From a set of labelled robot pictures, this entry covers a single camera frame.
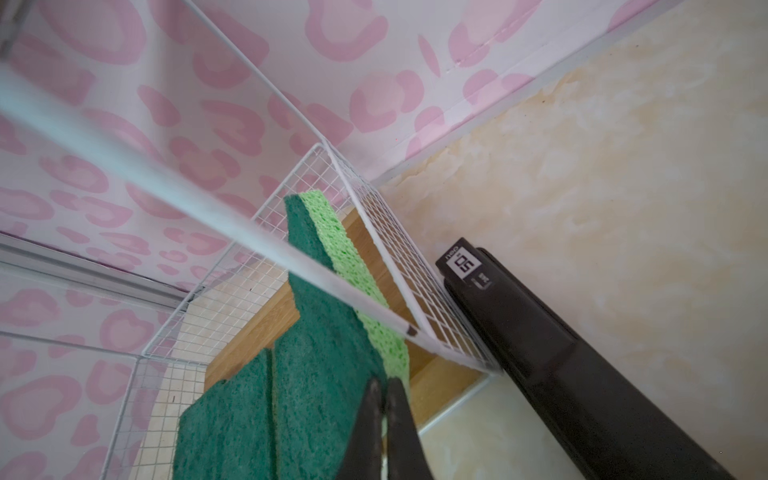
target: white metal rod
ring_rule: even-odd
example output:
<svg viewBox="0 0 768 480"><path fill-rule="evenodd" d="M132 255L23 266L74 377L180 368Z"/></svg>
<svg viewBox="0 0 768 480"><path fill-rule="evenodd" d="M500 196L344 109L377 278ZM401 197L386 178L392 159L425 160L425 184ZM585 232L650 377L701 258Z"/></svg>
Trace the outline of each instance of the white metal rod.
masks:
<svg viewBox="0 0 768 480"><path fill-rule="evenodd" d="M333 271L273 237L177 172L148 160L115 136L95 127L76 109L29 84L7 65L0 66L0 92L0 110L9 117L35 129L71 153L114 172L226 237L269 257L322 291L407 336L429 352L440 353L436 340L423 333L415 333L415 329L403 318L379 305Z"/></svg>

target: dark green scouring pad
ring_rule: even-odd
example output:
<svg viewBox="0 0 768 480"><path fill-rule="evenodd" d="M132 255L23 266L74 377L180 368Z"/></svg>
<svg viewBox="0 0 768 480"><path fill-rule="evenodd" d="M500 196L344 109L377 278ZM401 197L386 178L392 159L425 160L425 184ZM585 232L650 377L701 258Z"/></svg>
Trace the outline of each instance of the dark green scouring pad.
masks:
<svg viewBox="0 0 768 480"><path fill-rule="evenodd" d="M339 274L350 281L350 271L364 277L359 265L349 267L349 258L342 268L327 253L318 231L338 226L326 221L317 225L299 197L287 197L285 203L292 245L328 268L340 268ZM315 213L322 212L318 199L310 198L310 203ZM333 236L326 235L326 245L328 238ZM348 249L339 247L338 236L334 241L331 250L336 254ZM354 246L342 253L350 257L352 252L359 259ZM381 335L366 330L369 325L363 326L365 320L354 309L293 274L289 282L299 320L276 341L274 350L263 350L184 412L174 480L333 478L368 378L375 375L386 384L387 370L401 373L405 365L407 372L407 351L403 359L388 331ZM360 285L366 292L368 282L364 279L367 285ZM378 298L381 293L368 293L383 300ZM386 346L382 355L374 343ZM391 357L389 369L383 356Z"/></svg>

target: green sponge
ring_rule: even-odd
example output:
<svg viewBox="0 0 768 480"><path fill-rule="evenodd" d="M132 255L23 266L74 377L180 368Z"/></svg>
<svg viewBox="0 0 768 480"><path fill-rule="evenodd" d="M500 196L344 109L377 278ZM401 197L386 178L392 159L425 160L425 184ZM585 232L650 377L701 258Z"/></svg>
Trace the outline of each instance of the green sponge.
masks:
<svg viewBox="0 0 768 480"><path fill-rule="evenodd" d="M273 480L271 352L211 386L179 419L175 480Z"/></svg>
<svg viewBox="0 0 768 480"><path fill-rule="evenodd" d="M316 195L285 199L289 242L386 305L333 210ZM293 274L288 281L299 320L273 350L184 412L174 480L333 478L368 379L407 382L407 349L394 332Z"/></svg>
<svg viewBox="0 0 768 480"><path fill-rule="evenodd" d="M298 197L286 197L288 241L322 265L333 263ZM274 402L278 478L333 478L366 383L386 384L381 357L354 309L298 276L288 276L300 318L276 342Z"/></svg>
<svg viewBox="0 0 768 480"><path fill-rule="evenodd" d="M344 226L336 218L336 213L323 192L311 190L300 194L299 197L310 213L317 230L317 236L333 262L333 269L336 273L383 306L389 307L384 295L376 285L376 280L374 280L365 262L360 258L355 245L347 237ZM400 378L406 391L409 391L410 368L406 341L366 314L357 312L357 316L366 328L370 342L379 351L387 376Z"/></svg>

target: pink spot pattern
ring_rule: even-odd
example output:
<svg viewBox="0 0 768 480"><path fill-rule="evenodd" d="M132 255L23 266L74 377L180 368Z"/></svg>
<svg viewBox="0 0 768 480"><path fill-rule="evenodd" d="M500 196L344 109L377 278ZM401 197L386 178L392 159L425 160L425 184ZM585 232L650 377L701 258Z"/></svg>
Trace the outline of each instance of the pink spot pattern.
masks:
<svg viewBox="0 0 768 480"><path fill-rule="evenodd" d="M174 104L159 91L147 85L139 85L136 94L149 110L152 120L161 127L173 127L181 122L181 114Z"/></svg>
<svg viewBox="0 0 768 480"><path fill-rule="evenodd" d="M611 17L611 21L608 23L608 31L611 31L622 25L630 18L634 17L638 13L642 12L646 8L650 7L658 0L627 0Z"/></svg>
<svg viewBox="0 0 768 480"><path fill-rule="evenodd" d="M373 11L371 2L356 0L309 0L310 16L304 33L323 57L354 61L381 42L389 22Z"/></svg>
<svg viewBox="0 0 768 480"><path fill-rule="evenodd" d="M154 333L154 325L139 319L130 309L110 313L99 330L99 340L105 349L133 352L143 347Z"/></svg>
<svg viewBox="0 0 768 480"><path fill-rule="evenodd" d="M130 233L100 233L109 243L131 253L138 255L150 255L149 242Z"/></svg>
<svg viewBox="0 0 768 480"><path fill-rule="evenodd" d="M28 349L16 349L8 342L0 345L0 384L14 376L24 375L35 369L38 354Z"/></svg>
<svg viewBox="0 0 768 480"><path fill-rule="evenodd" d="M43 452L25 452L11 458L0 468L0 480L35 480L48 464Z"/></svg>
<svg viewBox="0 0 768 480"><path fill-rule="evenodd" d="M130 121L119 115L108 111L98 110L96 108L84 109L83 115L99 127L111 131L125 143L131 145L141 153L146 154L150 159L159 163L165 162L163 156L157 151L157 148L155 148L150 139L147 138L147 135Z"/></svg>
<svg viewBox="0 0 768 480"><path fill-rule="evenodd" d="M226 101L205 100L200 106L207 113L214 133L243 155L261 153L264 122L253 110Z"/></svg>
<svg viewBox="0 0 768 480"><path fill-rule="evenodd" d="M0 150L14 155L27 154L27 146L16 137L16 128L13 123L2 115L0 115Z"/></svg>
<svg viewBox="0 0 768 480"><path fill-rule="evenodd" d="M53 190L49 197L67 210L84 213L85 219L97 227L121 227L134 214L130 208L115 205L96 197L78 197L61 190Z"/></svg>
<svg viewBox="0 0 768 480"><path fill-rule="evenodd" d="M144 23L130 0L43 0L39 8L64 43L96 61L131 65L147 44ZM102 28L83 28L89 22Z"/></svg>
<svg viewBox="0 0 768 480"><path fill-rule="evenodd" d="M424 57L424 62L429 67L429 70L435 74L436 77L440 76L440 64L437 61L437 55L435 55L435 50L432 49L432 46L429 44L426 38L424 38L422 35L419 35L419 50L422 53L422 57Z"/></svg>
<svg viewBox="0 0 768 480"><path fill-rule="evenodd" d="M44 376L0 396L0 417L17 439L39 439L53 430L57 417L78 404L81 395L80 383L70 376Z"/></svg>
<svg viewBox="0 0 768 480"><path fill-rule="evenodd" d="M464 98L472 105L472 113L477 114L531 80L533 78L523 74L500 78L493 70L481 70L464 83Z"/></svg>
<svg viewBox="0 0 768 480"><path fill-rule="evenodd" d="M10 300L0 303L0 324L36 327L54 322L60 315L56 299L39 288L19 290Z"/></svg>
<svg viewBox="0 0 768 480"><path fill-rule="evenodd" d="M91 305L94 301L94 296L77 290L67 290L65 299L70 305L80 307Z"/></svg>
<svg viewBox="0 0 768 480"><path fill-rule="evenodd" d="M171 250L170 252L161 251L160 256L165 260L177 263L184 263L188 258L186 253L180 252L179 250Z"/></svg>
<svg viewBox="0 0 768 480"><path fill-rule="evenodd" d="M283 92L288 100L307 117L332 145L343 142L354 130L351 123L333 113L321 104L303 105L298 98ZM289 139L289 146L296 155L304 155L315 143L317 136L289 110L276 95L272 95L266 105L271 118L285 130L294 131Z"/></svg>
<svg viewBox="0 0 768 480"><path fill-rule="evenodd" d="M448 39L451 58L459 67L473 67L493 43L510 39L533 15L541 0L469 0L462 21Z"/></svg>
<svg viewBox="0 0 768 480"><path fill-rule="evenodd" d="M185 137L171 139L168 147L178 159L181 174L205 190L221 188L228 179L240 175L240 164L225 151L205 154Z"/></svg>
<svg viewBox="0 0 768 480"><path fill-rule="evenodd" d="M216 194L216 197L248 218L255 215L258 210L251 202L237 195Z"/></svg>
<svg viewBox="0 0 768 480"><path fill-rule="evenodd" d="M107 265L114 266L122 270L131 271L136 268L137 265L141 265L141 260L134 257L133 255L129 255L128 253L117 252L113 254L95 247L89 247L85 249L85 253L91 257L94 257L101 263L106 263Z"/></svg>
<svg viewBox="0 0 768 480"><path fill-rule="evenodd" d="M10 64L33 84L56 95L62 101L81 105L96 83L96 76L34 35L18 36Z"/></svg>
<svg viewBox="0 0 768 480"><path fill-rule="evenodd" d="M150 0L149 7L157 26L176 42L194 50L192 70L204 84L229 89L250 76L248 67L180 0ZM251 62L261 65L270 51L266 40L221 9L206 9L205 13Z"/></svg>
<svg viewBox="0 0 768 480"><path fill-rule="evenodd" d="M17 222L7 217L0 217L0 231L5 232L8 235L15 235L17 237L23 237L27 233L29 225L24 222Z"/></svg>
<svg viewBox="0 0 768 480"><path fill-rule="evenodd" d="M42 157L39 164L46 173L70 187L92 194L102 194L109 190L109 180L104 172L81 158L65 155L55 161Z"/></svg>
<svg viewBox="0 0 768 480"><path fill-rule="evenodd" d="M130 378L130 366L99 360L85 382L85 395L96 405L109 405L123 398Z"/></svg>
<svg viewBox="0 0 768 480"><path fill-rule="evenodd" d="M163 230L163 235L176 243L185 246L187 252L193 255L211 255L227 246L227 241L211 237L205 233L186 233L179 228L168 227Z"/></svg>
<svg viewBox="0 0 768 480"><path fill-rule="evenodd" d="M80 419L74 428L74 433L69 442L76 447L85 447L98 442L101 438L98 432L98 417L92 413Z"/></svg>
<svg viewBox="0 0 768 480"><path fill-rule="evenodd" d="M157 268L162 270L163 273L165 273L166 275L174 276L174 275L178 275L179 274L179 270L178 269L175 269L175 268L173 268L170 265L166 265L165 263L158 263L157 264Z"/></svg>
<svg viewBox="0 0 768 480"><path fill-rule="evenodd" d="M349 118L363 133L381 130L395 123L398 114L415 110L423 98L424 84L414 71L374 72L349 98Z"/></svg>
<svg viewBox="0 0 768 480"><path fill-rule="evenodd" d="M152 217L164 218L166 220L181 220L182 218L187 217L187 215L181 213L179 210L176 210L162 200L152 197L150 194L145 193L133 184L125 184L125 190L128 192L128 196L136 202L139 208L150 214Z"/></svg>
<svg viewBox="0 0 768 480"><path fill-rule="evenodd" d="M0 187L0 212L26 220L50 220L54 210L51 205L25 190Z"/></svg>

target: black tongs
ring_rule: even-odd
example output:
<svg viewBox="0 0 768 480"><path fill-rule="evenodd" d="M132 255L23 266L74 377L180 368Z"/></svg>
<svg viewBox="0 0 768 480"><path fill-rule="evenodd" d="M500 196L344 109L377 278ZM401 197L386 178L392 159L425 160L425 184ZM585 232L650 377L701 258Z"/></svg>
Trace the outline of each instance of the black tongs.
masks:
<svg viewBox="0 0 768 480"><path fill-rule="evenodd" d="M336 480L381 480L384 412L389 480L433 480L402 381L389 379L382 403L381 382L375 376L366 384Z"/></svg>

